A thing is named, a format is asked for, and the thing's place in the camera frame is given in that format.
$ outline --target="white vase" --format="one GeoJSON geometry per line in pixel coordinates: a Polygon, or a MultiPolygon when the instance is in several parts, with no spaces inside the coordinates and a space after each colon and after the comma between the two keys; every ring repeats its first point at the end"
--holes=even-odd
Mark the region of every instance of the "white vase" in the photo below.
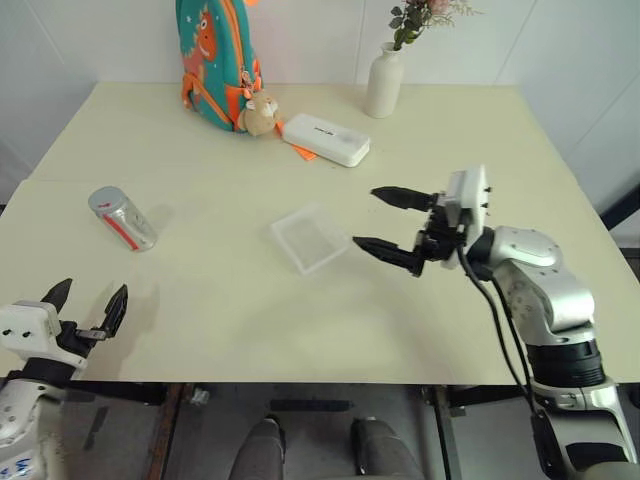
{"type": "Polygon", "coordinates": [[[404,74],[400,53],[393,49],[393,42],[383,43],[382,55],[371,65],[364,112],[373,118],[388,117],[396,108],[404,74]]]}

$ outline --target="table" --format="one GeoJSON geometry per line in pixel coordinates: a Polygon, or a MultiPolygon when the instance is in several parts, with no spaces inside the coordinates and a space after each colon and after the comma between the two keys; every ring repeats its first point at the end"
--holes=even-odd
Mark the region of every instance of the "table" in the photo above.
{"type": "MultiPolygon", "coordinates": [[[[460,269],[420,279],[356,247],[301,276],[269,225],[319,203],[350,235],[410,248],[424,215],[371,188],[435,192],[486,165],[489,223],[553,237],[593,291],[607,372],[640,378],[640,287],[575,178],[515,88],[406,86],[396,113],[361,113],[349,86],[273,86],[308,112],[372,137],[360,166],[306,163],[275,136],[216,130],[182,109],[178,85],[99,84],[0,219],[0,302],[75,279],[61,317],[90,327],[115,289],[130,307],[87,380],[503,384],[489,310],[460,269]],[[120,186],[159,230],[127,251],[87,207],[120,186]]],[[[20,365],[0,351],[3,369],[20,365]]]]}

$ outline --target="white power bank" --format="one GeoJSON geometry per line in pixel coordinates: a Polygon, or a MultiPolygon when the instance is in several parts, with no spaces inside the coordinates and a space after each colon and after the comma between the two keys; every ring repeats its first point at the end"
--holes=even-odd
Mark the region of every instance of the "white power bank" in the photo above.
{"type": "Polygon", "coordinates": [[[284,125],[282,138],[345,167],[358,165],[371,145],[371,139],[363,133],[305,113],[284,125]]]}

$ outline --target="person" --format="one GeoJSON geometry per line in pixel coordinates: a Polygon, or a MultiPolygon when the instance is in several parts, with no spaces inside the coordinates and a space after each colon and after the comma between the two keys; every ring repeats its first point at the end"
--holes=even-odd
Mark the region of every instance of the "person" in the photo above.
{"type": "MultiPolygon", "coordinates": [[[[424,480],[407,446],[387,423],[375,417],[354,420],[351,442],[358,475],[424,480]]],[[[285,432],[278,418],[268,415],[247,435],[229,480],[283,480],[285,453],[285,432]]]]}

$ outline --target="soda can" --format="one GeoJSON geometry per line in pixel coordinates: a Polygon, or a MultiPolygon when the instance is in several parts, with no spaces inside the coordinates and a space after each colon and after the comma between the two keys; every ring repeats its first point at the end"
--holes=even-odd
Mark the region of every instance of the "soda can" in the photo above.
{"type": "Polygon", "coordinates": [[[89,207],[134,252],[149,250],[158,236],[129,197],[117,187],[102,187],[89,197],[89,207]]]}

